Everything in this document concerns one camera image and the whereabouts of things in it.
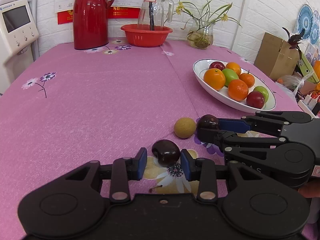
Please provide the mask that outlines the person's right hand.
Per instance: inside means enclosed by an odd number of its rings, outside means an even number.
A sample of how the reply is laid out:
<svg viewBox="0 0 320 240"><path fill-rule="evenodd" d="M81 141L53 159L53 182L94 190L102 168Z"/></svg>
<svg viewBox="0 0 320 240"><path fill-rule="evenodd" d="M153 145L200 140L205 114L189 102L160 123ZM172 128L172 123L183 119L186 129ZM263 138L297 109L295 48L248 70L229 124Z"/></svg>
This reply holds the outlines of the person's right hand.
<svg viewBox="0 0 320 240"><path fill-rule="evenodd" d="M320 197L320 181L311 181L301 187L298 192L305 198Z"/></svg>

